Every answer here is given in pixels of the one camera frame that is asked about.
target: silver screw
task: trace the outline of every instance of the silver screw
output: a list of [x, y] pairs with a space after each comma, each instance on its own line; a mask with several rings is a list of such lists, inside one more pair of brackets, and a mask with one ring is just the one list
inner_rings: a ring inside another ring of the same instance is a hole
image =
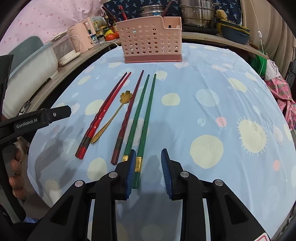
[[217, 180], [215, 180], [215, 184], [220, 187], [223, 185], [223, 181], [220, 179], [217, 179]]
[[181, 172], [180, 176], [181, 177], [189, 177], [189, 173], [188, 172]]
[[115, 177], [117, 177], [117, 176], [118, 176], [117, 172], [110, 172], [110, 173], [109, 173], [109, 177], [110, 177], [110, 178], [115, 178]]
[[81, 187], [83, 185], [83, 181], [79, 180], [75, 182], [76, 187]]

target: perforated basket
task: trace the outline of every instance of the perforated basket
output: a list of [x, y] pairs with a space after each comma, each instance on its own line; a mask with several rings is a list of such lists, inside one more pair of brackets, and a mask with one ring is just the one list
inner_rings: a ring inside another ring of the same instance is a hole
[[117, 23], [125, 63], [181, 62], [180, 17], [151, 16]]

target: white plastic bin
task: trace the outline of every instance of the white plastic bin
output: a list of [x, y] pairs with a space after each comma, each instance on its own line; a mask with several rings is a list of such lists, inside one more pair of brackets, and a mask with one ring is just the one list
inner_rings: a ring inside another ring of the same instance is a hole
[[16, 116], [25, 102], [57, 73], [58, 62], [52, 43], [45, 44], [24, 60], [9, 76], [2, 114]]

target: tomato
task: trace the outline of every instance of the tomato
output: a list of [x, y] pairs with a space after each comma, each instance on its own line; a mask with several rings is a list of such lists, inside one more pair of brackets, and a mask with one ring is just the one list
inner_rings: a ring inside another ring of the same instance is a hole
[[111, 41], [111, 40], [114, 40], [116, 39], [116, 35], [115, 34], [108, 34], [106, 37], [105, 37], [106, 41]]
[[115, 36], [116, 36], [117, 39], [119, 38], [119, 32], [118, 31], [115, 32]]

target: spoon handle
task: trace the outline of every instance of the spoon handle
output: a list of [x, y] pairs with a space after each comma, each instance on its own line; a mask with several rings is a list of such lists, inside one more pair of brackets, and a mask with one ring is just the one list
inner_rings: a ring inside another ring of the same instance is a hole
[[91, 144], [95, 143], [101, 135], [104, 133], [104, 131], [107, 129], [107, 127], [110, 125], [111, 121], [114, 119], [114, 117], [117, 115], [117, 113], [120, 111], [120, 109], [123, 107], [124, 104], [121, 104], [121, 106], [116, 110], [115, 114], [112, 116], [112, 118], [98, 131], [97, 134], [92, 138]]

